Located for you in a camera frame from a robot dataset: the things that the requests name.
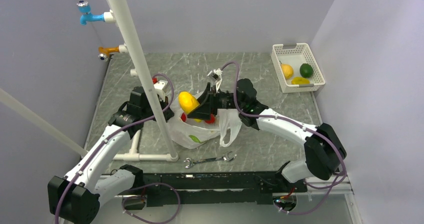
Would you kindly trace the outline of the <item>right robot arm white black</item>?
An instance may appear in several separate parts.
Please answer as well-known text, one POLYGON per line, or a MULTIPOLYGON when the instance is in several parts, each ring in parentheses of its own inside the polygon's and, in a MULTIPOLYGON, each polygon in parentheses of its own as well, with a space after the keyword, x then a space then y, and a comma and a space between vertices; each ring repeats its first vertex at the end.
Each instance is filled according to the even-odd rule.
POLYGON ((304 150, 304 159, 288 161, 279 169, 275 184, 282 192, 309 177, 329 180, 347 156, 331 125, 306 124, 275 112, 257 100, 257 90, 248 78, 238 80, 233 93, 215 90, 208 83, 197 100, 199 106, 187 115, 190 119, 208 121, 219 110, 234 109, 245 126, 280 136, 304 150))

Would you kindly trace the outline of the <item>red fake tomato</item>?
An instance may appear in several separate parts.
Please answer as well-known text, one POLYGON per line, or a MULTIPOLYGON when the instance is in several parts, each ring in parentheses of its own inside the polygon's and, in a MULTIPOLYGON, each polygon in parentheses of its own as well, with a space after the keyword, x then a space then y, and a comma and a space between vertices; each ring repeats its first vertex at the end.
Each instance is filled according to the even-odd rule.
POLYGON ((186 114, 185 113, 182 113, 181 116, 180 116, 180 119, 185 123, 186 120, 187 120, 186 114))

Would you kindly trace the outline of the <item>green fake lime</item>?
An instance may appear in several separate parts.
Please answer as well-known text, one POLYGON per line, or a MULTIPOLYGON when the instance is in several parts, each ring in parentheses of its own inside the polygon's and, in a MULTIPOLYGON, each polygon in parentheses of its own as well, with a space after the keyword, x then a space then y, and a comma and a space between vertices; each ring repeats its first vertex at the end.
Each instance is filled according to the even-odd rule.
POLYGON ((299 68, 299 73, 303 78, 308 79, 313 76, 314 69, 312 68, 310 64, 303 63, 299 68))

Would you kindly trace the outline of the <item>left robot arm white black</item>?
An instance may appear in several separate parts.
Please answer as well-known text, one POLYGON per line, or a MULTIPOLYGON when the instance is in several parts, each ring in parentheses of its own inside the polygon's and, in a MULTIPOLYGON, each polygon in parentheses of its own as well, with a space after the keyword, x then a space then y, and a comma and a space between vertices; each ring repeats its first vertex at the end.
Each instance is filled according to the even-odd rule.
POLYGON ((74 224, 90 224, 100 208, 116 195, 139 193, 144 187, 141 169, 125 164, 106 179, 100 179, 119 150, 154 119, 147 93, 135 87, 129 100, 114 113, 100 139, 83 159, 63 177, 54 176, 47 185, 49 210, 54 223, 60 219, 74 224))

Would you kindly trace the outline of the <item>translucent white plastic bag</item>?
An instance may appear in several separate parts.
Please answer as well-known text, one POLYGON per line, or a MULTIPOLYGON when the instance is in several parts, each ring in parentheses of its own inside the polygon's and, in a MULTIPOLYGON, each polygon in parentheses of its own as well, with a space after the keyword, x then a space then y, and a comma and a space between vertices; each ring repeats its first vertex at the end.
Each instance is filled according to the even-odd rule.
MULTIPOLYGON (((193 96, 197 99, 200 95, 198 93, 193 96)), ((174 117, 167 122, 170 137, 175 143, 187 149, 195 149, 216 137, 219 137, 219 145, 224 148, 229 147, 234 142, 242 127, 237 110, 218 110, 213 124, 188 117, 186 117, 186 122, 183 122, 181 115, 184 112, 179 105, 178 97, 170 106, 170 109, 174 112, 174 117)))

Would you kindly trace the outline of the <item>yellow fake mango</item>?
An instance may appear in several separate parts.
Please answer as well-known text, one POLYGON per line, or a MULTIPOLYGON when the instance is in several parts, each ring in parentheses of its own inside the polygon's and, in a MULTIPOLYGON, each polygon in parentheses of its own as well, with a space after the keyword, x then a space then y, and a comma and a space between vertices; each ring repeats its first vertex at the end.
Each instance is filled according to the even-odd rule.
POLYGON ((310 81, 307 78, 297 76, 291 80, 292 85, 309 85, 310 81))

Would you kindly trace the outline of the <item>small yellow fake fruit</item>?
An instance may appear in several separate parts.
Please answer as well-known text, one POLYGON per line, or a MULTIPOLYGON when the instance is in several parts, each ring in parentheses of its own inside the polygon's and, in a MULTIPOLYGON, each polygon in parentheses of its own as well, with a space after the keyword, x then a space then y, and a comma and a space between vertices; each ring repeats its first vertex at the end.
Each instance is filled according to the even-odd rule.
POLYGON ((178 103, 186 117, 200 105, 199 101, 187 91, 182 91, 179 94, 178 103))

